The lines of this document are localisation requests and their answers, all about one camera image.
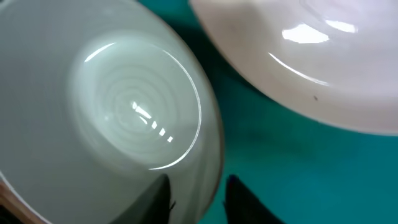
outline white plate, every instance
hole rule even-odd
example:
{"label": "white plate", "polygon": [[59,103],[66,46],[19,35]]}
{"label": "white plate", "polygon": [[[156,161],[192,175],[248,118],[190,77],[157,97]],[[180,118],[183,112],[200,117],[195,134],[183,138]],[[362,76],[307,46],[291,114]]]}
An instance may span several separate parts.
{"label": "white plate", "polygon": [[267,96],[334,126],[398,134],[396,2],[191,3],[220,52]]}

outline white bowl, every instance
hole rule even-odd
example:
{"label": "white bowl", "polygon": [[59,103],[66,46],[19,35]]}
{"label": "white bowl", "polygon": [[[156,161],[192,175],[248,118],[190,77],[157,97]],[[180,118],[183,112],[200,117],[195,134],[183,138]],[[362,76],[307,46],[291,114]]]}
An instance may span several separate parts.
{"label": "white bowl", "polygon": [[109,223],[160,174],[197,222],[221,120],[191,51],[137,2],[0,3],[0,174],[44,222]]}

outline teal tablecloth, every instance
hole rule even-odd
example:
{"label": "teal tablecloth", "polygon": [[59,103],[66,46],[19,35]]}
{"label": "teal tablecloth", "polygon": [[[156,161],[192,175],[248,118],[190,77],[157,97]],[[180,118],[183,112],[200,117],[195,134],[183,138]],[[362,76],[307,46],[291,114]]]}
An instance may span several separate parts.
{"label": "teal tablecloth", "polygon": [[284,108],[225,62],[187,0],[141,3],[189,45],[220,106],[224,174],[201,224],[226,223],[222,201],[230,174],[288,224],[398,223],[398,138],[332,128]]}

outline ceramic dish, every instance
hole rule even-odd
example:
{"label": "ceramic dish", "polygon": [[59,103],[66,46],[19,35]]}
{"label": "ceramic dish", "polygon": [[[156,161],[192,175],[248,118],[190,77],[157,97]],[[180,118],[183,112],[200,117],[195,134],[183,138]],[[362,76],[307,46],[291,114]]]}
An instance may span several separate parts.
{"label": "ceramic dish", "polygon": [[0,2],[0,174],[45,223],[109,223],[160,174],[195,223],[223,165],[191,51],[134,1]]}
{"label": "ceramic dish", "polygon": [[327,124],[398,134],[395,2],[191,4],[220,52],[267,96]]}

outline teal surface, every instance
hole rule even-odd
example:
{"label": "teal surface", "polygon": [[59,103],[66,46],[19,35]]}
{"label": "teal surface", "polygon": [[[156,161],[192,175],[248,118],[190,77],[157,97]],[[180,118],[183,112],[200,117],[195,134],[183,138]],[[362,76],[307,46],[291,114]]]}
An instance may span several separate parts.
{"label": "teal surface", "polygon": [[223,180],[201,224],[226,223],[225,180],[239,178],[288,224],[398,223],[398,138],[305,118],[246,83],[219,55],[187,0],[142,0],[189,45],[224,122]]}

